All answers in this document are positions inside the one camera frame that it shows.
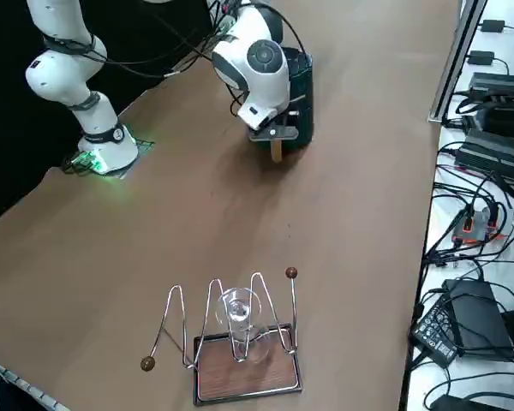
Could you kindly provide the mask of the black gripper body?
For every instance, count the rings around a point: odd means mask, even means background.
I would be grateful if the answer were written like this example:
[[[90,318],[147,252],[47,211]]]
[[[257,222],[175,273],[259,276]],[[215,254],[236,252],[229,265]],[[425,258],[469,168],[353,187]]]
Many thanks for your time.
[[[296,127],[272,124],[259,131],[249,131],[251,141],[296,140],[299,132]]]

